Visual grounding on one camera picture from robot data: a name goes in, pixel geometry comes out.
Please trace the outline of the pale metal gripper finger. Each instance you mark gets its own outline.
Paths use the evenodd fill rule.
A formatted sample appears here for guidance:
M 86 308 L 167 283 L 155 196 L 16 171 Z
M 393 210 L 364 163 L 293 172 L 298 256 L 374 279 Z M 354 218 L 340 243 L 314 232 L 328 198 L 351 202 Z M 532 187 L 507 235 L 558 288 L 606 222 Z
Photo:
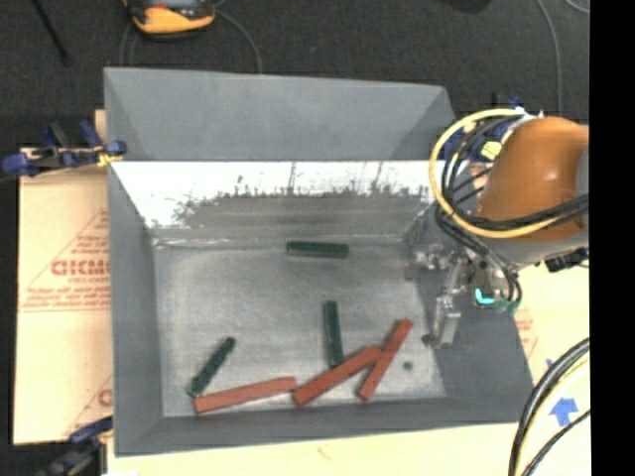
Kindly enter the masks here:
M 454 304 L 453 295 L 437 296 L 432 315 L 432 345 L 434 347 L 452 346 L 460 320 L 461 312 Z
M 442 256 L 439 250 L 415 250 L 404 269 L 404 278 L 414 281 L 422 272 L 440 271 Z

